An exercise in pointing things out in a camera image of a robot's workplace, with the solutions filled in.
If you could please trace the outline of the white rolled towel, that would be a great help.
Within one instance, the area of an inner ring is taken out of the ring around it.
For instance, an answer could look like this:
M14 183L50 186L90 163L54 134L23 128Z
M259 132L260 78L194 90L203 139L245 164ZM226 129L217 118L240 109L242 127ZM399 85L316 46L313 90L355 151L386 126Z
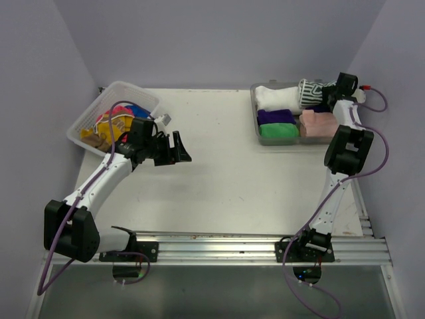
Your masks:
M270 112L288 109L295 115L301 114L297 86L276 90L258 86L254 89L254 96L259 110Z

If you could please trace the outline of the grey plastic tray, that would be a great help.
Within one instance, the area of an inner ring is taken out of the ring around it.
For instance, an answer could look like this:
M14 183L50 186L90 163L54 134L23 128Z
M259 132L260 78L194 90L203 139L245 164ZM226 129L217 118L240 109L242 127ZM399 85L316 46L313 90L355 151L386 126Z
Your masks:
M250 89L254 129L263 146L327 145L337 120L323 95L337 81L302 79L291 83L254 84Z

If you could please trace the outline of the purple rolled towel front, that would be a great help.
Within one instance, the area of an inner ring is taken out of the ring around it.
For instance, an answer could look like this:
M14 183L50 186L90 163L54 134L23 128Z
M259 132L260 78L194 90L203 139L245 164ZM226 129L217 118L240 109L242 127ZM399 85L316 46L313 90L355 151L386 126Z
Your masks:
M275 110L275 111L257 111L257 119L259 125L264 124L275 124L275 123L284 123L284 124L293 124L296 125L296 120L290 110Z

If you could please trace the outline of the aluminium mounting rail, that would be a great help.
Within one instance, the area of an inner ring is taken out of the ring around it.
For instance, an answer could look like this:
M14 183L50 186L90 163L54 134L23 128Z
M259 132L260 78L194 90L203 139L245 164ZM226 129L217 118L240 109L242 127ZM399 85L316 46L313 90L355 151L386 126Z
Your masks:
M136 250L162 265L349 265L391 264L384 239L334 237L328 248L299 248L279 235L138 233Z

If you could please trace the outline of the green white striped towel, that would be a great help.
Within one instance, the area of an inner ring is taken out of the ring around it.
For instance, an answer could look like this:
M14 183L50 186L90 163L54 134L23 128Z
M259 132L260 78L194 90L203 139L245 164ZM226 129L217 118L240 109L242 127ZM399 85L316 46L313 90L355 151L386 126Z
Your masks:
M331 82L314 82L303 78L298 82L298 103L301 108L316 106L323 102L323 89L336 85Z

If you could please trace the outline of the yellow brown towel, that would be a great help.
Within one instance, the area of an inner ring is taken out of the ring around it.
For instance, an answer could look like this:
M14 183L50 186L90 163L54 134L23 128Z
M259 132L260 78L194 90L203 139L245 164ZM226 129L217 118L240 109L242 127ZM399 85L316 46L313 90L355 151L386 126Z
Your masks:
M134 116L131 114L118 112L112 116L112 130L110 130L109 114L103 114L90 129L81 129L80 139L101 152L107 152L122 134L130 130L133 119Z

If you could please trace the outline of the green rolled towel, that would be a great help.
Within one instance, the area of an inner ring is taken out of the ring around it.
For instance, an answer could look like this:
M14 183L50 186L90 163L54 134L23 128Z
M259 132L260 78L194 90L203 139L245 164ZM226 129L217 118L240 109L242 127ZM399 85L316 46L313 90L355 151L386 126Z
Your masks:
M259 133L263 138L296 138L299 130L296 125L290 123L262 124Z

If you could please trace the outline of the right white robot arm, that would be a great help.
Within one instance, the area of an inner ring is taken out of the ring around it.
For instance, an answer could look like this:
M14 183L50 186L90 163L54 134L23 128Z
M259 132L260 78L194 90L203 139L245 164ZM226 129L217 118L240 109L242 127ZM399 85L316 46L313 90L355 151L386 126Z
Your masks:
M327 168L320 203L299 233L285 236L274 244L279 263L333 262L331 237L338 208L352 178L366 162L374 134L362 127L357 99L353 97L359 80L340 73L335 85L325 88L323 101L337 120L337 130L325 153Z

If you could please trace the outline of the blue towel in basket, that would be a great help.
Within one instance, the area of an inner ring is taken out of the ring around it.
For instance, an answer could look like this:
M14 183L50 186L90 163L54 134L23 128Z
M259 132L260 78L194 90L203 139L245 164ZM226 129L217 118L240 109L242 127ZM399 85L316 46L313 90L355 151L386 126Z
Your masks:
M128 104L125 106L125 108L136 118L150 118L151 112L140 106L135 104Z

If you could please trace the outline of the pink rolled towel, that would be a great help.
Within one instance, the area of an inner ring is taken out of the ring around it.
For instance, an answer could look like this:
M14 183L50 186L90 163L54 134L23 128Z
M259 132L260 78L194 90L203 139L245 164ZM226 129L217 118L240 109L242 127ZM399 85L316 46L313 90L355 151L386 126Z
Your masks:
M336 117L330 112L304 110L299 120L300 134L303 138L332 138L339 126Z

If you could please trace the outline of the white perforated plastic basket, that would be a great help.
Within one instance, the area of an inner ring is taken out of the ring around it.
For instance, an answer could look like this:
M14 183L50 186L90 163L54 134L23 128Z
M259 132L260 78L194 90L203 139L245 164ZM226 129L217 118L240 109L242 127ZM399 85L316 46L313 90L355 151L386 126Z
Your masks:
M167 113L163 100L154 92L128 82L115 81L106 87L89 107L83 111L71 127L69 127L66 132L67 138L88 152L104 157L105 152L97 150L95 147L89 146L81 140L80 132L82 129L88 130L92 128L98 117L110 111L112 105L119 101L127 101L128 104L137 104L144 110L147 110L148 114L154 118Z

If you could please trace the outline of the pink towel in basket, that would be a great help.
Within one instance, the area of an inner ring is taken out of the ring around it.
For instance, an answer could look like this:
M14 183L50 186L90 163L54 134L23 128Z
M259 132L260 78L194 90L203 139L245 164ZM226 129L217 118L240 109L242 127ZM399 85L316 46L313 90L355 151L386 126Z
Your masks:
M134 116L125 106L118 105L112 110L112 131L110 131L109 119L109 111L99 116L94 124L94 132L111 145L112 142L115 142L123 133L130 130Z

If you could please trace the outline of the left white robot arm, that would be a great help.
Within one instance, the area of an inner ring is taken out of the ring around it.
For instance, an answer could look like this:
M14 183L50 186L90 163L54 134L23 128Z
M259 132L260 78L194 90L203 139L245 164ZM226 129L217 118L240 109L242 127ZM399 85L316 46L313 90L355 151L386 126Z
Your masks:
M145 160L154 165L175 165L192 160L180 133L167 134L146 118L132 121L106 152L94 173L62 201L44 208L44 247L72 260L88 262L97 253L116 254L130 261L140 254L134 231L111 226L100 229L96 216L113 190Z

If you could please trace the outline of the purple rolled towel back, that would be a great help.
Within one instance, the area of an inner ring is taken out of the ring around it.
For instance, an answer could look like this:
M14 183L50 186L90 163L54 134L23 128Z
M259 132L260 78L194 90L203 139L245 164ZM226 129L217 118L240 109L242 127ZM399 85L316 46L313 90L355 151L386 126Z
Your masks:
M307 106L305 107L305 110L313 110L315 113L332 113L332 110L326 104Z

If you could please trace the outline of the purple rolled towel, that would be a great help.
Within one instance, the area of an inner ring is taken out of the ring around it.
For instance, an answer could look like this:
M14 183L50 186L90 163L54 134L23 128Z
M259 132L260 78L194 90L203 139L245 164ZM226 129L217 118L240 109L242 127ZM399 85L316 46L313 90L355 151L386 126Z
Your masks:
M284 123L284 124L293 124L296 125L296 120L290 110L275 110L275 111L257 111L257 119L259 125L264 124L275 124L275 123Z
M332 113L332 110L326 104L307 106L305 107L305 110L313 110L315 113Z

